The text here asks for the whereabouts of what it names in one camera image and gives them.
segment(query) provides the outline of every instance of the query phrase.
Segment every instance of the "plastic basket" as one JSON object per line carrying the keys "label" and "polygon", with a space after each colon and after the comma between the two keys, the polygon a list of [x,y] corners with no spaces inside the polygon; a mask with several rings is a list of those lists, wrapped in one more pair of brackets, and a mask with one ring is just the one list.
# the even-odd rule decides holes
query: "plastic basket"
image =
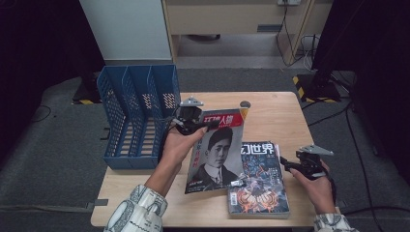
{"label": "plastic basket", "polygon": [[110,125],[103,157],[107,165],[155,168],[164,119],[181,101],[175,65],[105,66],[97,85]]}

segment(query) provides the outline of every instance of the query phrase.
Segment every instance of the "magazine cover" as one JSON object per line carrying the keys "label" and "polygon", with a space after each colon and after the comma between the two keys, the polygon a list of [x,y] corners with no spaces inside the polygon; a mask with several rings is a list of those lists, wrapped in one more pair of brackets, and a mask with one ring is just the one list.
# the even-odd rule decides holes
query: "magazine cover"
{"label": "magazine cover", "polygon": [[227,189],[244,172],[242,135],[247,108],[203,110],[200,122],[219,120],[193,145],[185,193]]}
{"label": "magazine cover", "polygon": [[288,218],[278,145],[270,141],[243,142],[241,153],[246,185],[228,190],[229,213]]}

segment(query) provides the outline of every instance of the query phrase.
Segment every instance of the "sleeve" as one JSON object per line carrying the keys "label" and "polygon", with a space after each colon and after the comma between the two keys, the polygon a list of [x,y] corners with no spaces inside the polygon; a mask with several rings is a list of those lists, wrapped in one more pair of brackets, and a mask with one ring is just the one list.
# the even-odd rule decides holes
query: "sleeve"
{"label": "sleeve", "polygon": [[341,214],[318,215],[313,226],[316,232],[359,232],[359,230],[351,228],[347,218]]}
{"label": "sleeve", "polygon": [[157,192],[138,185],[130,198],[121,202],[104,232],[162,231],[162,215],[168,203]]}

